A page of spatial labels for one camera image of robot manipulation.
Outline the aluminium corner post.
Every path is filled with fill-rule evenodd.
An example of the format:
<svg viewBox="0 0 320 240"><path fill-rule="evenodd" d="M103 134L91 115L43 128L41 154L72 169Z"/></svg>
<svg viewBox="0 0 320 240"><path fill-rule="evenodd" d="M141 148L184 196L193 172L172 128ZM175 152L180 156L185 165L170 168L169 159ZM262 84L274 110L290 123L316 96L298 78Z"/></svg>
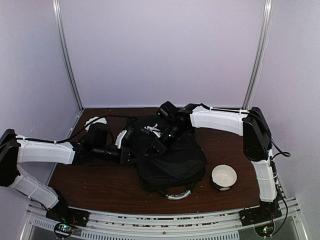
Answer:
<svg viewBox="0 0 320 240"><path fill-rule="evenodd" d="M265 50L267 48L267 42L270 32L270 24L272 18L274 1L265 0L263 14L260 25L259 38L257 42L256 54L254 57L253 67L250 74L249 83L247 86L246 94L243 100L242 109L247 110L251 108L255 92L258 86L261 70L262 70L262 61L264 57Z"/></svg>
<svg viewBox="0 0 320 240"><path fill-rule="evenodd" d="M62 59L64 62L66 74L68 77L68 81L70 83L71 91L74 96L75 102L77 104L77 107L79 111L84 110L84 106L80 97L80 93L76 84L72 64L71 64L71 58L68 50L67 40L66 40L66 34L63 24L63 17L62 17L62 11L61 11L61 3L59 0L53 0L52 1L52 7L53 7L53 14L57 26L57 31L59 35L59 41L62 51Z"/></svg>

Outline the white bowl black base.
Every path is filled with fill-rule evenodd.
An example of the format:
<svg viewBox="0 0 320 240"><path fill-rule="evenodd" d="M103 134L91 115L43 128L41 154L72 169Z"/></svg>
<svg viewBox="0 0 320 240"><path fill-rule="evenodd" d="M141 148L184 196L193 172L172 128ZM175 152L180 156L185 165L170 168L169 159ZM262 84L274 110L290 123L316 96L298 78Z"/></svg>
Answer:
<svg viewBox="0 0 320 240"><path fill-rule="evenodd" d="M220 164L212 169L212 186L218 191L224 192L230 190L237 180L238 176L236 171L229 165Z"/></svg>

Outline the right aluminium corner post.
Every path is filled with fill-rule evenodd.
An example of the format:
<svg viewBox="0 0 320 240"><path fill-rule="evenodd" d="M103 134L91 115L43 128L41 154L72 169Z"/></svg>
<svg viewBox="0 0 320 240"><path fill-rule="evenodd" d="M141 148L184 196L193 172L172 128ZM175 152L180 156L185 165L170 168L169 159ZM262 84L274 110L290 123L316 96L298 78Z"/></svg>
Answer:
<svg viewBox="0 0 320 240"><path fill-rule="evenodd" d="M247 110L251 108L255 92L258 86L261 70L262 70L262 61L264 57L265 50L267 48L267 42L270 32L270 24L272 18L274 1L265 0L263 14L260 25L259 38L257 42L256 54L254 57L253 67L250 74L249 83L247 86L246 94L243 100L242 109Z"/></svg>

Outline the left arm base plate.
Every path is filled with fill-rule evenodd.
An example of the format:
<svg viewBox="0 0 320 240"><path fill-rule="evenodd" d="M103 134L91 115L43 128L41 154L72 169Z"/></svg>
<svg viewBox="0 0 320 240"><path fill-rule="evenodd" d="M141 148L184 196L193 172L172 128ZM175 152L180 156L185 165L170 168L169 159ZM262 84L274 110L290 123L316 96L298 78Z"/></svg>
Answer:
<svg viewBox="0 0 320 240"><path fill-rule="evenodd" d="M85 210L69 208L66 214L54 213L52 210L46 212L45 217L69 226L86 227L90 213Z"/></svg>

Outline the aluminium front rail frame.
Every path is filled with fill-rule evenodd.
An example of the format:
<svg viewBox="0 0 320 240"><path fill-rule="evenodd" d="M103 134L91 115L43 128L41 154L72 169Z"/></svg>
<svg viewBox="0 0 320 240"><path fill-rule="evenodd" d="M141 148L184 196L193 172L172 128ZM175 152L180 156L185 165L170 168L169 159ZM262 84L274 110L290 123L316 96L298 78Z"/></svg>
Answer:
<svg viewBox="0 0 320 240"><path fill-rule="evenodd" d="M77 226L66 240L311 240L306 221L295 197L279 201L283 216L244 226L243 209L191 214L127 214L76 208L89 213L86 226ZM57 221L31 201L23 217L17 240L59 240ZM272 237L258 235L262 225L275 224Z"/></svg>

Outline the left circuit board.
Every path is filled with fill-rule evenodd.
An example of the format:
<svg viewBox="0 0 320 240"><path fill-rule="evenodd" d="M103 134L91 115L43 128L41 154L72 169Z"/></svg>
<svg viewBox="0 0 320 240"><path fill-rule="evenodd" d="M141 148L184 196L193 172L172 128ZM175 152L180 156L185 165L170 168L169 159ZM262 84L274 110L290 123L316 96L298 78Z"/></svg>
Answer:
<svg viewBox="0 0 320 240"><path fill-rule="evenodd" d="M64 223L57 223L53 232L58 238L68 238L74 233L75 228Z"/></svg>

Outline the circuit board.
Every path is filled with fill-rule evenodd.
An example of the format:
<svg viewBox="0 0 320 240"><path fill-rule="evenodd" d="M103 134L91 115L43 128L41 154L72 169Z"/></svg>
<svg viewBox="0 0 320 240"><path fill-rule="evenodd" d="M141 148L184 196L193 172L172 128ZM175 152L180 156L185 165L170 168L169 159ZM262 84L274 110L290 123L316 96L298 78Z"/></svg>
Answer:
<svg viewBox="0 0 320 240"><path fill-rule="evenodd" d="M57 223L53 232L58 238L68 238L74 233L75 228L64 223Z"/></svg>
<svg viewBox="0 0 320 240"><path fill-rule="evenodd" d="M275 226L273 224L262 224L255 226L254 230L259 237L267 238L274 233Z"/></svg>

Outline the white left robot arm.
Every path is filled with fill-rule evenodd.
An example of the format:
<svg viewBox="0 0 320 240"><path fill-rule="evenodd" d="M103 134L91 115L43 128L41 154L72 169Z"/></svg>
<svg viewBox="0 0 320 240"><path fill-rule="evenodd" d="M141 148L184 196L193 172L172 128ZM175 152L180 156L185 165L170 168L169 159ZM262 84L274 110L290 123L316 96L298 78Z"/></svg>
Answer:
<svg viewBox="0 0 320 240"><path fill-rule="evenodd" d="M11 187L44 206L61 222L72 218L72 211L62 194L27 173L21 163L40 162L85 165L95 160L119 165L132 163L136 153L128 146L132 131L123 130L107 144L111 135L106 123L92 123L79 141L27 138L7 129L0 138L0 185Z"/></svg>

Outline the black student backpack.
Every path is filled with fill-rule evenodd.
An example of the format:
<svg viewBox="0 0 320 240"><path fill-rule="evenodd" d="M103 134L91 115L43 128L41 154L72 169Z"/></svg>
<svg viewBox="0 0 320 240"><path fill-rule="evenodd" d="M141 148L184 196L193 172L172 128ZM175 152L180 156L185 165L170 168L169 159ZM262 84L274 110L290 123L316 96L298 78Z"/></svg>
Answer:
<svg viewBox="0 0 320 240"><path fill-rule="evenodd" d="M154 127L163 134L170 125L157 115L139 116L128 122L132 131L127 142L143 190L157 192L168 200L188 197L206 173L207 158L194 130L188 129L169 147L163 147Z"/></svg>

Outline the left aluminium corner post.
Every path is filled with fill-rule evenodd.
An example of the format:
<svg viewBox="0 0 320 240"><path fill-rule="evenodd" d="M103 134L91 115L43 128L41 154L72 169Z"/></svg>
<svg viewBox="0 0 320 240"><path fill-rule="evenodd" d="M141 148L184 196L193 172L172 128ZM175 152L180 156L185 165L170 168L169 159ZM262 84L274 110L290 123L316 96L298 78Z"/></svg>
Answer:
<svg viewBox="0 0 320 240"><path fill-rule="evenodd" d="M72 64L71 64L71 58L68 50L67 40L66 40L66 34L63 24L63 17L62 17L62 11L61 11L61 3L59 0L53 0L52 1L52 7L53 7L53 14L57 26L57 31L59 35L59 41L62 51L62 59L64 62L66 74L68 77L68 81L70 83L71 91L74 96L75 102L77 104L77 107L79 111L84 110L84 106L80 97L80 93L76 84Z"/></svg>

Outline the white fluted ceramic bowl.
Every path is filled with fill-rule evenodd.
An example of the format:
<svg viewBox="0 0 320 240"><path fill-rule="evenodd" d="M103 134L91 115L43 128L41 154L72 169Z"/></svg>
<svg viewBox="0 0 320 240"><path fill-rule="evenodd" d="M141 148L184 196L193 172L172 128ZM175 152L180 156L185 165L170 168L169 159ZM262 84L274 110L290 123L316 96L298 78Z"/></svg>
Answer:
<svg viewBox="0 0 320 240"><path fill-rule="evenodd" d="M86 130L86 131L88 131L89 130L89 128L90 128L90 125L92 125L92 124L96 124L96 123L102 123L102 124L107 124L108 123L108 121L106 120L106 118L105 117L98 117L98 116L94 116L94 117L92 117L92 118L90 118L89 120L87 120L86 122L85 122L85 124L84 124L84 129Z"/></svg>

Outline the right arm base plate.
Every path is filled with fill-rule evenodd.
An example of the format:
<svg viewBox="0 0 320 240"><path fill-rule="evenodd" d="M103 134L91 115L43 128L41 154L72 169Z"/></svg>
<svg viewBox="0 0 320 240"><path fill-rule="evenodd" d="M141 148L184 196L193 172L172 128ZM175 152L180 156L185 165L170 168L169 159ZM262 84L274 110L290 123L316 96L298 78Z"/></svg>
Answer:
<svg viewBox="0 0 320 240"><path fill-rule="evenodd" d="M269 207L246 208L238 212L242 226L256 225L264 222L270 222L274 218L280 218L282 211L279 208L271 209Z"/></svg>

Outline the right circuit board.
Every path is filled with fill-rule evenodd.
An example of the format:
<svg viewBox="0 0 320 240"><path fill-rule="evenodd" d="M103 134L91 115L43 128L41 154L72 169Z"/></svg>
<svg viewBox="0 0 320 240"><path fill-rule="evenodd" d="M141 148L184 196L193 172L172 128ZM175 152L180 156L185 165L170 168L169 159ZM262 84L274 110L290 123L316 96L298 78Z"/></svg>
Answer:
<svg viewBox="0 0 320 240"><path fill-rule="evenodd" d="M274 233L275 226L273 224L262 224L255 226L254 230L259 237L267 238Z"/></svg>

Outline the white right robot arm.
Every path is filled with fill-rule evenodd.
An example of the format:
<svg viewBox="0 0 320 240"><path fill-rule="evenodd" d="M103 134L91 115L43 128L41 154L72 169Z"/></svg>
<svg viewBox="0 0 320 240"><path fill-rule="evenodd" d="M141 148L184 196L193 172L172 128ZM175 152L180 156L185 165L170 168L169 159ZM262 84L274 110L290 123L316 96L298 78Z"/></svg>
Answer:
<svg viewBox="0 0 320 240"><path fill-rule="evenodd" d="M274 163L273 139L267 121L258 107L227 109L204 103L188 103L177 107L166 101L156 111L167 127L161 130L152 147L167 151L184 133L191 129L205 129L236 135L242 145L243 156L255 172L259 206L256 216L268 220L279 207L277 168Z"/></svg>

